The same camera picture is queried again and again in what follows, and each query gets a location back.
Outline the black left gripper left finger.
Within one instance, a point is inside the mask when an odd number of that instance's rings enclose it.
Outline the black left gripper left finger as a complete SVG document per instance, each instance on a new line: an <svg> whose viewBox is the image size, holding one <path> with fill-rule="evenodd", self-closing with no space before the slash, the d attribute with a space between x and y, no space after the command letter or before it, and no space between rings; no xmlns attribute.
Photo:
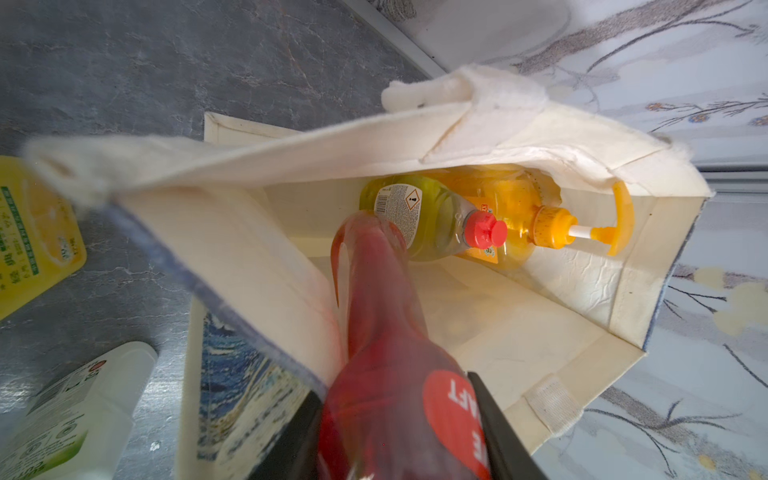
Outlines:
<svg viewBox="0 0 768 480"><path fill-rule="evenodd" d="M318 478L318 432L322 402L310 392L277 442L250 474L254 480L315 480Z"/></svg>

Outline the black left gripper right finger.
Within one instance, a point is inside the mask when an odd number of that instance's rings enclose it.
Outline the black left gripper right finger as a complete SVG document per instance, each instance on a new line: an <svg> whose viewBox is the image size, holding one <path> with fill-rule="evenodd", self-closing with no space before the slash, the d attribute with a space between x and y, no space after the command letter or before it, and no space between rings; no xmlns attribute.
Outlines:
<svg viewBox="0 0 768 480"><path fill-rule="evenodd" d="M507 421L490 391L475 372L468 378L474 388L493 480L546 480Z"/></svg>

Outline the red dish soap bottle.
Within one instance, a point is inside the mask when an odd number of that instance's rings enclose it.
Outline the red dish soap bottle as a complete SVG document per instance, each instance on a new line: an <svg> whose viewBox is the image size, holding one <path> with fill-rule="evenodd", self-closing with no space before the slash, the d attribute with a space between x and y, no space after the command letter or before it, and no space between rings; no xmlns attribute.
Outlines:
<svg viewBox="0 0 768 480"><path fill-rule="evenodd" d="M353 214L333 240L331 266L348 361L324 403L319 478L490 478L475 391L428 336L397 227Z"/></svg>

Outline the yellow-green dish soap red cap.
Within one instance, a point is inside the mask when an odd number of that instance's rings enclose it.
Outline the yellow-green dish soap red cap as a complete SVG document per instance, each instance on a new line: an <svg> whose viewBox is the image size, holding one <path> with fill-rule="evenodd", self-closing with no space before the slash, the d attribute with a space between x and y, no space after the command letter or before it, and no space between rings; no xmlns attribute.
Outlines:
<svg viewBox="0 0 768 480"><path fill-rule="evenodd" d="M423 175L370 181L360 193L359 208L393 223L401 232L410 259L417 262L501 247L508 237L506 223L495 214Z"/></svg>

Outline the orange pump soap bottle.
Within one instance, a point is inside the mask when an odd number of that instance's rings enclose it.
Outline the orange pump soap bottle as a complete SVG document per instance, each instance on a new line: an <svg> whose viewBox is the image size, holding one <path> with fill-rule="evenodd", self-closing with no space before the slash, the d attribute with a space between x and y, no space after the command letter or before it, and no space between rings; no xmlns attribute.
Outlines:
<svg viewBox="0 0 768 480"><path fill-rule="evenodd" d="M635 227L634 204L622 181L612 185L616 210L613 226L582 225L561 206L561 189L552 177L517 165L463 166L428 170L433 178L487 211L507 226L507 239L498 247L471 248L459 256L501 271L521 267L536 248L559 250L577 239L600 242L608 254L620 253Z"/></svg>

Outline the large yellow pump soap bottle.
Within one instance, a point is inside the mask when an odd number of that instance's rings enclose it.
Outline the large yellow pump soap bottle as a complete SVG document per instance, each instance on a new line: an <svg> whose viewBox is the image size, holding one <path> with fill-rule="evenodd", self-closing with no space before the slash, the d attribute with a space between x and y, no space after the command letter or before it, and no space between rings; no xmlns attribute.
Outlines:
<svg viewBox="0 0 768 480"><path fill-rule="evenodd" d="M83 267L86 247L69 202L20 159L1 158L1 317Z"/></svg>

